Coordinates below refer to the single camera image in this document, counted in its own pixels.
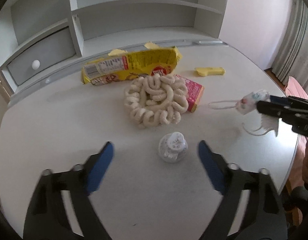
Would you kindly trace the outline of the pink small box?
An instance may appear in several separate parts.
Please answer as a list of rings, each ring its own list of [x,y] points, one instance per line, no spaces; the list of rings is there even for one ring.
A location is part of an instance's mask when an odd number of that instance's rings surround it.
[[[189,103],[189,107],[187,109],[188,112],[195,112],[197,109],[197,106],[199,105],[200,99],[204,93],[204,86],[189,80],[185,77],[182,77],[180,75],[176,75],[178,78],[182,78],[185,81],[185,85],[187,87],[188,93],[187,93],[187,101]]]

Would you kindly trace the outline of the yellow flat plastic piece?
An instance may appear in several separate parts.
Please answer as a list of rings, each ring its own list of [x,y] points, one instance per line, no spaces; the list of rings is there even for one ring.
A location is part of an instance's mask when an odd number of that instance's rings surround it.
[[[195,68],[195,71],[199,76],[215,76],[224,75],[225,70],[222,67],[202,67]]]

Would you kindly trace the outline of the white grey desk hutch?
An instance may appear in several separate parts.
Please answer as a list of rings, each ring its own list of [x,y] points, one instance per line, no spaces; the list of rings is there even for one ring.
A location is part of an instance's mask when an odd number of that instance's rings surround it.
[[[217,39],[227,0],[0,0],[0,92],[6,100],[114,48],[147,41]],[[68,28],[76,55],[17,85],[7,65]]]

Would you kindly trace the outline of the pink bed blanket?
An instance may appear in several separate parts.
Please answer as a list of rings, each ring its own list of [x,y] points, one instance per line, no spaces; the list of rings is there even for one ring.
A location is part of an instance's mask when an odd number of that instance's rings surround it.
[[[286,96],[295,96],[298,98],[308,100],[308,94],[305,92],[302,86],[298,83],[298,81],[292,76],[289,76],[288,83],[285,87],[284,92]]]

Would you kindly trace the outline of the yellow snack box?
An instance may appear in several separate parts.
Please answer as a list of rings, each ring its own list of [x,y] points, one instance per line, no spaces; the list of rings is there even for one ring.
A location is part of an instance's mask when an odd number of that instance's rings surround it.
[[[145,50],[131,52],[115,49],[105,57],[83,64],[82,83],[99,86],[148,75],[167,75],[173,72],[183,57],[175,46],[161,47],[147,42],[144,47]]]

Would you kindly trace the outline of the grey drawer with white knob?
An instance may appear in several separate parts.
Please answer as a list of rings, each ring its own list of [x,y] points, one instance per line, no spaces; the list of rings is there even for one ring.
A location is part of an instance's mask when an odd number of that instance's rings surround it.
[[[68,28],[35,43],[7,65],[17,85],[38,74],[40,71],[76,55]]]

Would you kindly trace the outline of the grey striped curtain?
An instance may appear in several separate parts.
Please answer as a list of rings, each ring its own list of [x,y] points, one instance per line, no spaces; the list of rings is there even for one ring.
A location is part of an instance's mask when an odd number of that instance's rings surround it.
[[[308,8],[303,0],[292,0],[285,36],[271,68],[284,85],[291,76],[301,86],[308,85]]]

